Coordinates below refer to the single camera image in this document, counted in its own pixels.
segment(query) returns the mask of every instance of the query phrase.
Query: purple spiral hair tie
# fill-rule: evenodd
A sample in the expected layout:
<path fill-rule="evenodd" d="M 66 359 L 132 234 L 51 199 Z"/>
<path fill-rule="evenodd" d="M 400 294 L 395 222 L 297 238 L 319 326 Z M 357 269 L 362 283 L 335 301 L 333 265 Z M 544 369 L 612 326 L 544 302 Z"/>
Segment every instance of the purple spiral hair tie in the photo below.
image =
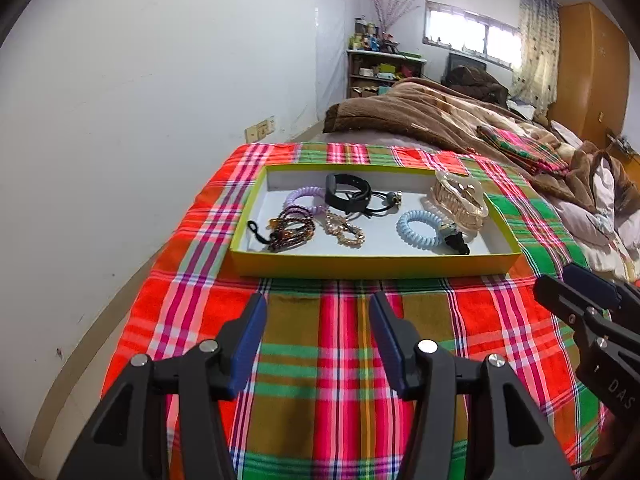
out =
<path fill-rule="evenodd" d="M 284 207 L 287 208 L 292 205 L 295 205 L 295 201 L 303 196 L 319 196 L 321 198 L 324 198 L 324 189 L 322 187 L 306 186 L 306 187 L 301 187 L 300 189 L 297 189 L 295 191 L 292 191 L 291 193 L 289 193 L 289 195 L 287 196 L 287 199 L 284 201 Z M 317 214 L 326 212 L 326 205 L 321 204 L 317 206 L 316 205 L 305 206 L 305 209 L 309 209 L 309 212 L 312 215 L 317 215 Z"/>

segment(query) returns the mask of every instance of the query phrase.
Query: plaid fabric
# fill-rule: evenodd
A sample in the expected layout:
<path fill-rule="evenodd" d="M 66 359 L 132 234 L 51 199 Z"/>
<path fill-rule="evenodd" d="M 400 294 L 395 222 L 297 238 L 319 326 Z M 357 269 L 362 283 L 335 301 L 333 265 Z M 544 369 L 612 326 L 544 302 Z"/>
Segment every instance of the plaid fabric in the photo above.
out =
<path fill-rule="evenodd" d="M 564 176 L 569 171 L 569 165 L 560 158 L 556 150 L 535 139 L 487 126 L 478 128 L 478 137 L 531 174 L 549 173 Z"/>
<path fill-rule="evenodd" d="M 265 164 L 355 163 L 468 172 L 482 181 L 524 256 L 505 276 L 320 281 L 240 278 L 227 248 Z M 384 291 L 421 336 L 481 360 L 505 355 L 572 462 L 587 459 L 603 411 L 573 370 L 572 331 L 533 299 L 536 275 L 586 266 L 558 217 L 514 170 L 481 157 L 353 144 L 241 146 L 196 197 L 134 303 L 107 373 L 128 359 L 181 355 L 236 318 L 250 294 L 268 297 L 268 321 L 248 386 L 222 417 L 238 477 L 395 478 L 413 416 L 389 388 L 371 336 L 369 295 Z M 168 409 L 172 478 L 181 478 L 177 399 Z M 466 406 L 458 399 L 450 478 L 461 479 Z"/>

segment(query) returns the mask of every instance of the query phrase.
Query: metal bolt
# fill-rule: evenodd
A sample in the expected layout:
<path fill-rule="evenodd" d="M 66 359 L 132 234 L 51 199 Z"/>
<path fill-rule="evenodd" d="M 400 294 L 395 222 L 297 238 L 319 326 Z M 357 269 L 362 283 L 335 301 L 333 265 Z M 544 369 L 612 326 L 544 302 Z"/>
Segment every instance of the metal bolt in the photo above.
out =
<path fill-rule="evenodd" d="M 489 364 L 495 366 L 496 368 L 502 368 L 507 362 L 507 359 L 502 357 L 500 354 L 491 354 L 489 356 Z"/>
<path fill-rule="evenodd" d="M 418 343 L 418 350 L 425 354 L 433 354 L 438 349 L 438 343 L 431 339 L 423 339 Z"/>
<path fill-rule="evenodd" d="M 218 349 L 218 342 L 215 339 L 207 339 L 200 343 L 198 348 L 201 352 L 213 353 Z"/>
<path fill-rule="evenodd" d="M 131 358 L 131 365 L 139 368 L 146 365 L 149 362 L 149 357 L 146 354 L 135 354 Z"/>

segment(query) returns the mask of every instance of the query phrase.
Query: curtain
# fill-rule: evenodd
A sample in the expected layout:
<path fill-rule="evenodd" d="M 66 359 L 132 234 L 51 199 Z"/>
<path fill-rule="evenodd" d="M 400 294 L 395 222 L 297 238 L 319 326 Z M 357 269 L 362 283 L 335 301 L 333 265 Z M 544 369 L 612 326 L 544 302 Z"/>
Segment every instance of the curtain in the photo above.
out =
<path fill-rule="evenodd" d="M 513 70 L 511 95 L 543 115 L 558 95 L 558 7 L 553 0 L 520 0 L 522 65 Z"/>

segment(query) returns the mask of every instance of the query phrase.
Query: black smart band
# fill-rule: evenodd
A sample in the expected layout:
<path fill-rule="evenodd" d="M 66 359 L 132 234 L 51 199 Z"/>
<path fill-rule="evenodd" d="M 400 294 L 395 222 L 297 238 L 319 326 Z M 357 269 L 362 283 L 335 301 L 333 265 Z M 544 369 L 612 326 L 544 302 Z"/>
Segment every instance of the black smart band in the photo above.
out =
<path fill-rule="evenodd" d="M 338 184 L 354 187 L 358 191 L 349 198 L 340 198 L 336 195 Z M 328 206 L 345 213 L 364 213 L 369 206 L 370 200 L 371 186 L 363 178 L 345 173 L 329 174 L 326 176 L 324 201 Z"/>

